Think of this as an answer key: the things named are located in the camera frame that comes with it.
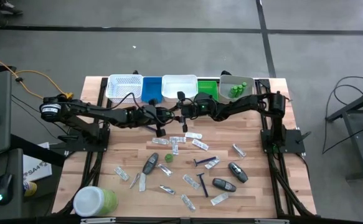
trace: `gray floor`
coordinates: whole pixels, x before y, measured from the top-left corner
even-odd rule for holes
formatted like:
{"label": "gray floor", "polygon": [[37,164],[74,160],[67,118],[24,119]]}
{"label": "gray floor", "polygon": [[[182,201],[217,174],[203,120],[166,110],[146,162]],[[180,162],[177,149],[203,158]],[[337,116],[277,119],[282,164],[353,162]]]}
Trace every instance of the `gray floor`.
{"label": "gray floor", "polygon": [[[262,2],[269,29],[363,30],[363,0]],[[14,0],[14,4],[26,10],[23,17],[11,21],[18,25],[260,28],[254,0],[55,0],[49,4]],[[363,76],[363,36],[269,38],[276,75],[288,81],[296,122],[303,132],[313,132],[305,146],[318,214],[363,221],[363,181],[348,184],[344,180],[360,171],[351,142],[321,155],[326,100],[340,78]],[[143,75],[192,73],[203,77],[217,77],[228,70],[235,75],[268,77],[261,34],[0,30],[0,60],[19,70],[47,73],[76,97],[85,76],[133,70]],[[31,90],[44,96],[57,94],[42,77],[24,77]],[[362,80],[345,83],[363,90]],[[35,108],[41,104],[15,83],[12,92]],[[349,88],[341,88],[338,94],[346,102],[359,96]],[[341,106],[332,99],[329,112]],[[46,125],[54,135],[61,134]],[[328,128],[327,146],[347,136],[341,121]],[[58,141],[16,105],[12,108],[12,132],[36,143]],[[47,205],[48,200],[42,200],[41,210]]]}

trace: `gray bin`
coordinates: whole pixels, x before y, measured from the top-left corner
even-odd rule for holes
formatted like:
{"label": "gray bin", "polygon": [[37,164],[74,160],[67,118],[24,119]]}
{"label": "gray bin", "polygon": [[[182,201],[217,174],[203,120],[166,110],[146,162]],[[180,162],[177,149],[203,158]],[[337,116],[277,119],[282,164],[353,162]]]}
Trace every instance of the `gray bin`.
{"label": "gray bin", "polygon": [[[230,89],[234,85],[241,85],[243,82],[247,83],[245,91],[238,98],[229,98]],[[255,86],[255,80],[250,77],[239,77],[235,75],[222,75],[220,77],[219,84],[219,101],[221,103],[229,103],[230,101],[234,102],[235,100],[253,94],[253,87]]]}

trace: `car key fob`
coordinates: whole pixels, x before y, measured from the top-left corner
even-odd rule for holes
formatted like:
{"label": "car key fob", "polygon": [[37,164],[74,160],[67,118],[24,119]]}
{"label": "car key fob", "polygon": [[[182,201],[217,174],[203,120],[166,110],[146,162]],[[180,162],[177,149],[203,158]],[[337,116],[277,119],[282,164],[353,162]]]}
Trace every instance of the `car key fob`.
{"label": "car key fob", "polygon": [[214,185],[214,187],[228,192],[235,192],[237,190],[236,186],[220,178],[214,178],[212,184]]}
{"label": "car key fob", "polygon": [[242,183],[245,183],[248,180],[246,173],[236,163],[230,162],[229,169],[231,170],[232,174],[236,176]]}
{"label": "car key fob", "polygon": [[156,152],[154,154],[152,154],[151,157],[149,157],[149,159],[146,161],[144,168],[143,168],[144,174],[148,175],[152,172],[152,170],[156,166],[158,158],[159,158],[159,155]]}

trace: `wooden tabletop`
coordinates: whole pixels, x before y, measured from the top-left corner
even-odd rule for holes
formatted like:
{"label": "wooden tabletop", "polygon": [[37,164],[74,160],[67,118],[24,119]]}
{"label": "wooden tabletop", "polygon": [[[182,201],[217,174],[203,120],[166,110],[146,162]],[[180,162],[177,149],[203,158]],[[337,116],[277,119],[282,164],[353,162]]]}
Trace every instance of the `wooden tabletop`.
{"label": "wooden tabletop", "polygon": [[[80,99],[84,102],[96,104],[102,77],[86,77]],[[271,90],[281,91],[289,97],[286,80],[283,78],[270,79]],[[163,103],[170,108],[174,103]],[[288,129],[296,127],[291,103],[286,104],[286,114],[283,122]],[[111,136],[108,150],[104,154],[100,181],[98,186],[113,190],[118,196],[118,208],[108,216],[111,217],[202,217],[202,218],[271,218],[276,217],[273,191],[268,169],[266,154],[262,152],[259,132],[262,129],[260,115],[256,111],[235,114],[223,122],[212,121],[209,117],[188,121],[190,132],[201,133],[202,142],[209,145],[208,151],[203,151],[192,145],[191,139],[185,144],[179,143],[179,155],[172,163],[167,164],[164,156],[172,153],[171,146],[153,144],[155,133],[145,128],[120,129],[111,126]],[[181,125],[173,122],[165,127],[167,136],[184,136]],[[240,159],[232,149],[237,144],[247,156]],[[135,175],[141,173],[147,158],[154,152],[159,154],[158,163],[165,164],[173,175],[167,177],[164,172],[155,168],[146,177],[146,191],[139,192],[138,182],[129,189]],[[212,156],[219,156],[221,162],[214,168],[207,170],[203,165],[195,167],[193,159],[201,160]],[[76,152],[64,164],[59,183],[53,212],[62,209],[72,198],[80,185],[86,153]],[[229,162],[235,161],[248,175],[249,180],[242,184],[228,170]],[[306,206],[316,213],[313,196],[306,167],[302,160],[294,154],[285,154],[286,170],[292,190]],[[129,176],[127,182],[115,174],[114,169],[120,166]],[[202,187],[195,190],[182,177],[190,175],[199,182],[196,174],[203,175],[209,197],[205,198]],[[237,191],[229,193],[227,200],[213,206],[211,199],[223,193],[212,186],[213,178],[225,179],[237,187]],[[159,188],[168,186],[176,191],[171,195]],[[180,196],[186,194],[196,207],[190,212]],[[285,195],[280,191],[283,209],[286,212]]]}

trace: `white container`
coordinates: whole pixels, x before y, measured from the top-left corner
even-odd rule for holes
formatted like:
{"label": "white container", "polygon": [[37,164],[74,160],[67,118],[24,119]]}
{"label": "white container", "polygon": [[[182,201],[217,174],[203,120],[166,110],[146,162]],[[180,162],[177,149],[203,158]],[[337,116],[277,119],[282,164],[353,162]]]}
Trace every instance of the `white container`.
{"label": "white container", "polygon": [[[234,85],[241,85],[243,82],[247,84],[245,91],[237,98],[229,98],[230,89]],[[255,85],[255,80],[250,77],[239,77],[235,75],[222,75],[220,76],[219,84],[219,101],[221,103],[229,103],[236,101],[237,99],[253,94],[253,87]]]}
{"label": "white container", "polygon": [[[127,94],[134,93],[136,102],[141,102],[143,76],[132,74],[114,74],[108,77],[105,96],[114,103],[119,103]],[[133,96],[128,96],[123,103],[134,103]]]}
{"label": "white container", "polygon": [[81,217],[106,215],[118,206],[118,198],[111,190],[88,186],[80,189],[73,200],[73,208]]}
{"label": "white container", "polygon": [[198,94],[198,78],[195,75],[164,75],[162,96],[166,102],[178,102],[177,92],[182,91],[186,98],[194,99]]}

